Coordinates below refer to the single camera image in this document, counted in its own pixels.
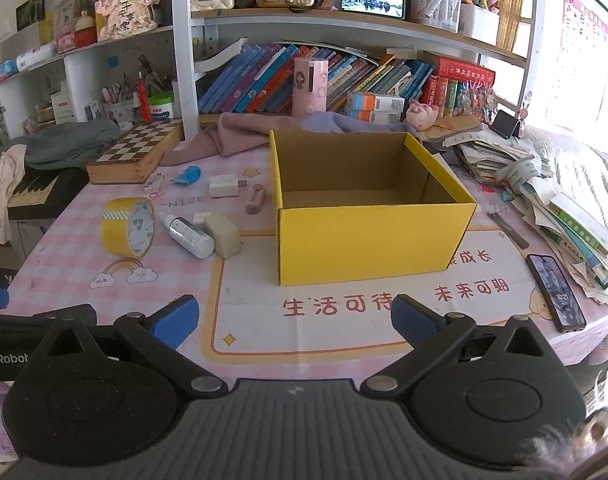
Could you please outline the pink cloth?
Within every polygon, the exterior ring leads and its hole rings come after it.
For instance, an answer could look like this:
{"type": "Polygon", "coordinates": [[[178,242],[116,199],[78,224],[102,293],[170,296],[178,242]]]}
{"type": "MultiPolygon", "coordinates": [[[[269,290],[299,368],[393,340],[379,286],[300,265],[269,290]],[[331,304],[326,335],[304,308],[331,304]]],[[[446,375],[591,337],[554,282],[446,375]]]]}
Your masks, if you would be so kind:
{"type": "Polygon", "coordinates": [[[167,151],[162,167],[179,166],[207,157],[231,156],[269,144],[272,131],[298,130],[302,119],[258,114],[220,114],[217,122],[197,133],[183,148],[167,151]]]}

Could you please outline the wooden chess board box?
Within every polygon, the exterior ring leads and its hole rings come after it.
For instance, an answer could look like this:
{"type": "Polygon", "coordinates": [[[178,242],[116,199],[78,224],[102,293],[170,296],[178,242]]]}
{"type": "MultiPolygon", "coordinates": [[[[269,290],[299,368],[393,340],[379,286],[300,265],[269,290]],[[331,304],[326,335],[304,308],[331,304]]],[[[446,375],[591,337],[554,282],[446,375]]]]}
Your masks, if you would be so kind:
{"type": "Polygon", "coordinates": [[[182,140],[180,119],[133,127],[97,160],[89,162],[89,180],[97,185],[141,184],[182,140]]]}

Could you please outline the pink pig toy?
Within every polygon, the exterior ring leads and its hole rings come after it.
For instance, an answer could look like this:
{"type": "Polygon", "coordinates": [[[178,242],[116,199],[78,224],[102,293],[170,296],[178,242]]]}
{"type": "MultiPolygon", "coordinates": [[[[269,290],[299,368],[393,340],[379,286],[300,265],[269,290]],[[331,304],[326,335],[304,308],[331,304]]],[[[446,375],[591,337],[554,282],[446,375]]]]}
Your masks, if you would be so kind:
{"type": "Polygon", "coordinates": [[[407,108],[405,122],[411,125],[415,131],[424,131],[435,125],[438,114],[438,106],[411,100],[407,108]]]}

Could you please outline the pink cylindrical device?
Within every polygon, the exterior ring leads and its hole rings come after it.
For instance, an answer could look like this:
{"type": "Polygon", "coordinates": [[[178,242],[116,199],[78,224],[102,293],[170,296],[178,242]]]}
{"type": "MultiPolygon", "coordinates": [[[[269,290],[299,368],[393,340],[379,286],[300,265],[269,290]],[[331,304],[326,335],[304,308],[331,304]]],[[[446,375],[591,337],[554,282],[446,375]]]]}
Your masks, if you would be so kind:
{"type": "Polygon", "coordinates": [[[327,60],[297,58],[293,66],[292,116],[304,118],[327,110],[327,60]]]}

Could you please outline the white shelf unit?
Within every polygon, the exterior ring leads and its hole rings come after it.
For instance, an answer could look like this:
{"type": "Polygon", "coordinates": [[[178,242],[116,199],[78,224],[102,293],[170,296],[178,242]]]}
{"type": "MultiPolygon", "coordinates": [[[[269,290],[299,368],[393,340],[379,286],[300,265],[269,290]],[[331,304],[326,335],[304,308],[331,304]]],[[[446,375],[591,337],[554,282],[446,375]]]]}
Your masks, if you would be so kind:
{"type": "Polygon", "coordinates": [[[204,119],[197,102],[197,84],[206,76],[197,70],[199,58],[211,58],[240,38],[261,42],[332,44],[382,54],[389,49],[446,54],[467,61],[494,60],[530,68],[528,55],[517,55],[491,44],[435,27],[374,15],[325,10],[245,9],[191,13],[189,0],[171,0],[173,21],[156,32],[132,38],[108,40],[55,55],[0,82],[0,110],[10,138],[24,134],[24,123],[34,116],[34,106],[46,99],[46,80],[52,88],[67,84],[70,106],[78,122],[86,120],[86,106],[100,97],[101,90],[117,72],[108,59],[120,58],[130,66],[136,51],[147,54],[155,66],[173,66],[178,81],[179,107],[188,138],[199,133],[204,119]]]}

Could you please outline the blue wrapper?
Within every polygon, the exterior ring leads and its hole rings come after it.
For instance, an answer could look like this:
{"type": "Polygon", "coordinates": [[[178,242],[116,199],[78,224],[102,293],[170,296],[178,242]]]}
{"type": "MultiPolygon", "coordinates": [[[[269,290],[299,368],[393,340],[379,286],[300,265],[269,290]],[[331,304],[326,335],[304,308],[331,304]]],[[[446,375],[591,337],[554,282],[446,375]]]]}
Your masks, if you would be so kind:
{"type": "Polygon", "coordinates": [[[190,186],[194,183],[199,182],[201,177],[202,170],[200,167],[188,166],[187,168],[179,172],[176,177],[173,177],[171,179],[171,182],[173,182],[175,185],[190,186]]]}

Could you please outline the yellow cardboard box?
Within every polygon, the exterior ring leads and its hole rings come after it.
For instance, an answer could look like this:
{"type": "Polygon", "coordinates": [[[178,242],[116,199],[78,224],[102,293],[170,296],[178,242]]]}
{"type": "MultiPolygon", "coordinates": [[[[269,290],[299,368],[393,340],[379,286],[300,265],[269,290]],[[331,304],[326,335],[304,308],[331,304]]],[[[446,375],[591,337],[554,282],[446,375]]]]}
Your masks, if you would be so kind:
{"type": "Polygon", "coordinates": [[[411,133],[272,131],[282,286],[443,271],[476,202],[411,133]]]}

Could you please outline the beige eraser block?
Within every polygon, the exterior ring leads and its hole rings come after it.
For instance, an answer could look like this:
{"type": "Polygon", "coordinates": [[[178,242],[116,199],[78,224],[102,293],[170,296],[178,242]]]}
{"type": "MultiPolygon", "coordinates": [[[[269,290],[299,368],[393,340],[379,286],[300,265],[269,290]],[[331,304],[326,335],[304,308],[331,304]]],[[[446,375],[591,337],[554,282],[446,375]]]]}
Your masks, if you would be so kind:
{"type": "Polygon", "coordinates": [[[241,252],[239,229],[223,214],[208,214],[204,219],[204,228],[215,240],[215,253],[220,258],[228,259],[241,252]]]}

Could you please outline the green lid white jar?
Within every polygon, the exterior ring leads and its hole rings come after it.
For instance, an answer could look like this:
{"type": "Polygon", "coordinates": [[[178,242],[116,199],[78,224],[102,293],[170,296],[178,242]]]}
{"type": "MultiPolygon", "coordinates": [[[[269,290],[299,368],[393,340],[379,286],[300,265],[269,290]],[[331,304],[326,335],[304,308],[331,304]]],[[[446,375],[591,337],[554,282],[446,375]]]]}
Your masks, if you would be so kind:
{"type": "Polygon", "coordinates": [[[154,122],[175,119],[175,95],[172,91],[165,91],[153,94],[148,99],[151,117],[154,122]]]}

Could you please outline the grey folded clothing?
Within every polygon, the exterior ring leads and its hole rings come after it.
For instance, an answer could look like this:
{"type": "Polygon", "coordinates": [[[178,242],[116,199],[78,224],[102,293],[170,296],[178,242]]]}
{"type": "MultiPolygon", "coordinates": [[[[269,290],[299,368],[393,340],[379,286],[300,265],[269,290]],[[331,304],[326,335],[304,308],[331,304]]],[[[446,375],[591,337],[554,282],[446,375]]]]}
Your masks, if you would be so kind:
{"type": "Polygon", "coordinates": [[[120,138],[118,125],[108,118],[90,122],[66,122],[46,127],[34,134],[9,140],[0,147],[0,154],[14,145],[25,145],[24,164],[35,170],[60,170],[86,167],[95,162],[120,138]]]}

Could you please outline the black phone stand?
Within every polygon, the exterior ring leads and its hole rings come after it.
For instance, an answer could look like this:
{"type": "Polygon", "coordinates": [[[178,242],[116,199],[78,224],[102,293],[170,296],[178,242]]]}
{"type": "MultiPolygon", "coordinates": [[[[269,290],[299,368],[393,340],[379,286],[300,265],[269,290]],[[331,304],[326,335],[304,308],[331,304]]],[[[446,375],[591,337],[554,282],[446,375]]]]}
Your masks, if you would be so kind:
{"type": "Polygon", "coordinates": [[[490,130],[504,139],[517,138],[520,134],[521,122],[519,118],[506,113],[504,110],[498,110],[490,124],[490,130]]]}

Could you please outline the pink stapler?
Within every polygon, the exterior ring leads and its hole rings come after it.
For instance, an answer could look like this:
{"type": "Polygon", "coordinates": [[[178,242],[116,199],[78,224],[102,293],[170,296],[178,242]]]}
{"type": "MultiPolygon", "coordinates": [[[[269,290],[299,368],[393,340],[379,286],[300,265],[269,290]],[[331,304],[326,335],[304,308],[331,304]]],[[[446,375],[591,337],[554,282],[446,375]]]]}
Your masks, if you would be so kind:
{"type": "Polygon", "coordinates": [[[255,184],[249,193],[249,199],[246,200],[246,214],[259,214],[263,209],[266,200],[266,189],[264,185],[255,184]]]}

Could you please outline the white crumpled shirt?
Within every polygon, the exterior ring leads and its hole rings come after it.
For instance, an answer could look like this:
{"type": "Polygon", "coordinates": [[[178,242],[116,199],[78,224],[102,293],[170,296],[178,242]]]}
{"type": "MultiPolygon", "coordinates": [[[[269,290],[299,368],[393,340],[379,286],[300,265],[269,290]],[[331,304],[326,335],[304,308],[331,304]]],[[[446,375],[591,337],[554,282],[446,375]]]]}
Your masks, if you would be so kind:
{"type": "Polygon", "coordinates": [[[11,239],[8,202],[25,175],[26,145],[15,144],[0,154],[0,244],[11,239]]]}

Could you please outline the black smartphone on table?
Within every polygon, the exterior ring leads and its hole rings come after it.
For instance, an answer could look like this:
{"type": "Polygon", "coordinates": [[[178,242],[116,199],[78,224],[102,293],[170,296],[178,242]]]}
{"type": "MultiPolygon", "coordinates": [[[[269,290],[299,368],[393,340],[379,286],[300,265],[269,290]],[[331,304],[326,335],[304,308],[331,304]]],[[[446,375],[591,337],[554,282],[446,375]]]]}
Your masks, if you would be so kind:
{"type": "Polygon", "coordinates": [[[534,254],[527,255],[525,260],[558,332],[564,334],[584,330],[586,318],[557,260],[534,254]]]}

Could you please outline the row of leaning books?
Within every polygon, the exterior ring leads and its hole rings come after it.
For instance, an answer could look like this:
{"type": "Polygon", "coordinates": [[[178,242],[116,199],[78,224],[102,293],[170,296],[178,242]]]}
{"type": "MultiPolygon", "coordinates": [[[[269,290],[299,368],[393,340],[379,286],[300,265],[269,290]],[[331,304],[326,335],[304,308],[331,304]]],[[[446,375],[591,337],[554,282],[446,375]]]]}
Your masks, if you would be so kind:
{"type": "Polygon", "coordinates": [[[422,96],[435,66],[408,52],[373,58],[331,44],[243,44],[197,62],[204,114],[287,114],[359,110],[401,113],[422,96]]]}

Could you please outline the white pen holder box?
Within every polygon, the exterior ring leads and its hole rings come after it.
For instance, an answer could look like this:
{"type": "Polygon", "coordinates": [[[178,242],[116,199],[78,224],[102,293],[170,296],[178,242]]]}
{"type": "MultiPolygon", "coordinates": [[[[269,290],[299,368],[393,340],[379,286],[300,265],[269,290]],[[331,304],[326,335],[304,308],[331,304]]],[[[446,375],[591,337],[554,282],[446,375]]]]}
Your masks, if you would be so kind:
{"type": "Polygon", "coordinates": [[[461,4],[458,26],[460,35],[494,46],[497,42],[498,29],[497,13],[474,4],[461,4]]]}

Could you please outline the yellow tape roll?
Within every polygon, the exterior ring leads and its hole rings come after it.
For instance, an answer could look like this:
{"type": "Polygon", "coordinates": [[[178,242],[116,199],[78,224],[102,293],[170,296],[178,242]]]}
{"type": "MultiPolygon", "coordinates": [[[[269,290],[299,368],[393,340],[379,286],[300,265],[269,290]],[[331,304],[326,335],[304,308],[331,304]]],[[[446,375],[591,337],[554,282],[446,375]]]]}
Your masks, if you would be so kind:
{"type": "Polygon", "coordinates": [[[143,258],[153,243],[155,212],[145,197],[115,198],[105,204],[101,240],[106,252],[121,258],[143,258]]]}

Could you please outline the clear plastic clip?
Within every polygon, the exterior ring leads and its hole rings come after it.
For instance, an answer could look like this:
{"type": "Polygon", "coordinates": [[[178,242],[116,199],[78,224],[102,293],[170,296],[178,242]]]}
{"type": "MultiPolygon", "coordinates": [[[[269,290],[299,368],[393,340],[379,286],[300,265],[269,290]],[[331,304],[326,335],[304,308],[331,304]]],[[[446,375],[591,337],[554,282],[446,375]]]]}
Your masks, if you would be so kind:
{"type": "Polygon", "coordinates": [[[155,197],[161,196],[164,191],[165,174],[160,171],[154,172],[148,177],[143,185],[144,194],[154,200],[155,197]]]}

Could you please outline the black keyboard piano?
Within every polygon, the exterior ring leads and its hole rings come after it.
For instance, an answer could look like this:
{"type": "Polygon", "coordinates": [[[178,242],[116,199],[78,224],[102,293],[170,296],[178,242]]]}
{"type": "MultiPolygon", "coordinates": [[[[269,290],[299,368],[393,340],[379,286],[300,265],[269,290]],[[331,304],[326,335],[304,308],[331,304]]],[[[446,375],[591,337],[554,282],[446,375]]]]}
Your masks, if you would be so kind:
{"type": "Polygon", "coordinates": [[[8,218],[54,220],[88,183],[87,172],[80,168],[28,169],[8,201],[8,218]]]}

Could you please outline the pink lucky cat figurine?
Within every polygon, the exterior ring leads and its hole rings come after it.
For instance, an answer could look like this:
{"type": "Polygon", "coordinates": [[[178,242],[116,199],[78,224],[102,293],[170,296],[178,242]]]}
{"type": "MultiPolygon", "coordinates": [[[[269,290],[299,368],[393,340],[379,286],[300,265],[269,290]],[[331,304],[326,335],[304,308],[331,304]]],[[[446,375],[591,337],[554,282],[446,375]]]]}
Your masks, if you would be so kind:
{"type": "Polygon", "coordinates": [[[98,41],[117,40],[151,32],[159,27],[153,6],[161,0],[98,0],[95,15],[102,16],[98,41]]]}

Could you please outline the pink checkered tablecloth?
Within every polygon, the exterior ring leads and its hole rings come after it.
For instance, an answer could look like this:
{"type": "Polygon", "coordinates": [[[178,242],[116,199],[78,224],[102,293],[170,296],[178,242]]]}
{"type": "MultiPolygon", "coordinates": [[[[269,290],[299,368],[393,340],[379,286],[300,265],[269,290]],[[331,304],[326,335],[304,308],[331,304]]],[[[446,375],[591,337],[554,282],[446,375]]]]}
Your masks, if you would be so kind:
{"type": "Polygon", "coordinates": [[[187,188],[165,181],[86,186],[10,286],[12,313],[90,304],[110,324],[195,297],[199,326],[181,351],[226,380],[364,380],[407,352],[394,330],[405,294],[480,325],[523,316],[564,364],[603,361],[608,296],[577,292],[586,324],[561,333],[525,251],[500,214],[549,246],[498,192],[446,170],[406,133],[291,136],[200,161],[187,188]]]}

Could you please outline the grey metal ruler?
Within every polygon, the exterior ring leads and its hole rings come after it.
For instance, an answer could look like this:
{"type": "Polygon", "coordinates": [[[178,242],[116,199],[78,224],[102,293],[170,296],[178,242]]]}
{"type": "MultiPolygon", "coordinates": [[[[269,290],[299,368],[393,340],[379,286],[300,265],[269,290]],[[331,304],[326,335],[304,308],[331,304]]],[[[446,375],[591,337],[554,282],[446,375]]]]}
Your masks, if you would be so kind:
{"type": "Polygon", "coordinates": [[[521,236],[512,226],[502,218],[499,212],[487,212],[487,217],[492,220],[499,229],[502,230],[509,238],[513,241],[513,244],[519,247],[521,250],[528,249],[530,243],[523,236],[521,236]]]}

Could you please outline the orange white medicine boxes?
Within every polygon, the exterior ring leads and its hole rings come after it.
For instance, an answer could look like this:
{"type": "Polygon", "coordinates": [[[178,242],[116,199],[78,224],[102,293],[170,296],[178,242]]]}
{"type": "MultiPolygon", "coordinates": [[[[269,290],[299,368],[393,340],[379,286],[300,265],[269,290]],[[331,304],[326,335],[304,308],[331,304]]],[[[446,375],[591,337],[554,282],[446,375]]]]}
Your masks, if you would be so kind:
{"type": "Polygon", "coordinates": [[[400,96],[351,91],[347,94],[344,114],[377,125],[391,125],[403,120],[405,100],[400,96]]]}

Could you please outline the white spray bottle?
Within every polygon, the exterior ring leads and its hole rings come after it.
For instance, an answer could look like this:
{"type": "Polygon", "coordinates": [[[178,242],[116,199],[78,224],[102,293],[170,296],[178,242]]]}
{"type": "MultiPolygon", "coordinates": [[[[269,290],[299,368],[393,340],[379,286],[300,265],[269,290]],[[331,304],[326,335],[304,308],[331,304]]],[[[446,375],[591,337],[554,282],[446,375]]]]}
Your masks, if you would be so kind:
{"type": "Polygon", "coordinates": [[[157,214],[170,237],[197,259],[204,260],[215,252],[215,240],[185,218],[159,211],[157,214]]]}

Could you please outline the phone playing video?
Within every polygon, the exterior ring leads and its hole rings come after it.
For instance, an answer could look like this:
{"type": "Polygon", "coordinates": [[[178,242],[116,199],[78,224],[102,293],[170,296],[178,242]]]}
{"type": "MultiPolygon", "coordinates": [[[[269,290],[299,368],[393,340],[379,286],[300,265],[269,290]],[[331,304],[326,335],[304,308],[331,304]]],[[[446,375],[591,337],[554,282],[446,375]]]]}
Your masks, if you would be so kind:
{"type": "Polygon", "coordinates": [[[341,10],[404,20],[406,0],[341,0],[341,10]]]}

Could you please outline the red dictionary books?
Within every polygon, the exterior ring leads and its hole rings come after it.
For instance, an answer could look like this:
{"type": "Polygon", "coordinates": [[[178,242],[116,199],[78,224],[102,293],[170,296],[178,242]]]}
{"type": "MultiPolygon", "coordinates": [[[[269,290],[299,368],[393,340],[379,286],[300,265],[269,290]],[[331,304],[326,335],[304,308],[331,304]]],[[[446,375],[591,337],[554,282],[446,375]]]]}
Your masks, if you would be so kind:
{"type": "Polygon", "coordinates": [[[482,65],[432,52],[422,52],[420,60],[432,72],[422,86],[419,100],[436,105],[439,118],[471,114],[494,87],[496,73],[482,65]]]}

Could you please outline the purple cloth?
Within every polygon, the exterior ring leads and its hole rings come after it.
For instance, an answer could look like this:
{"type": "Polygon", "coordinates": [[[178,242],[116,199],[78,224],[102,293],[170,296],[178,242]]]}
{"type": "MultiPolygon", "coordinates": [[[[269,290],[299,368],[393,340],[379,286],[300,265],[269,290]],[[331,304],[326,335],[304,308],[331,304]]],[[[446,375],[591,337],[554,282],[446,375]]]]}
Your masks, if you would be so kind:
{"type": "Polygon", "coordinates": [[[413,136],[419,133],[407,122],[378,125],[373,122],[348,117],[339,113],[323,112],[307,116],[302,120],[301,128],[315,133],[381,133],[407,132],[413,136]]]}

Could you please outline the red bottle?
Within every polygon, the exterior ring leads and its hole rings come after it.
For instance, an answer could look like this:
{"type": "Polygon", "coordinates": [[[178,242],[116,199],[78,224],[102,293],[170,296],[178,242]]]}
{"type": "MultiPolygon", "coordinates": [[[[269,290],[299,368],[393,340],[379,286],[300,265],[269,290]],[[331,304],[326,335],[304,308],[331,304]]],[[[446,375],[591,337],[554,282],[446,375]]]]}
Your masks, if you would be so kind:
{"type": "Polygon", "coordinates": [[[152,113],[146,93],[145,81],[141,73],[138,74],[138,81],[136,82],[136,94],[138,95],[140,103],[142,122],[144,122],[144,124],[149,124],[152,121],[152,113]]]}

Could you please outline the white power adapter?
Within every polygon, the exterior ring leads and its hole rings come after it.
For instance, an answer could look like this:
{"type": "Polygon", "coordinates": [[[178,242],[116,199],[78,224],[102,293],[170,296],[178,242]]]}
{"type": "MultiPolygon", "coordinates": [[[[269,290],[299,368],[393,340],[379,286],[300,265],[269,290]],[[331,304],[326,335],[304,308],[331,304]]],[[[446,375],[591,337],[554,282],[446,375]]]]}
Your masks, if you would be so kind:
{"type": "Polygon", "coordinates": [[[237,197],[246,188],[247,181],[236,174],[215,174],[208,181],[208,195],[212,198],[237,197]]]}

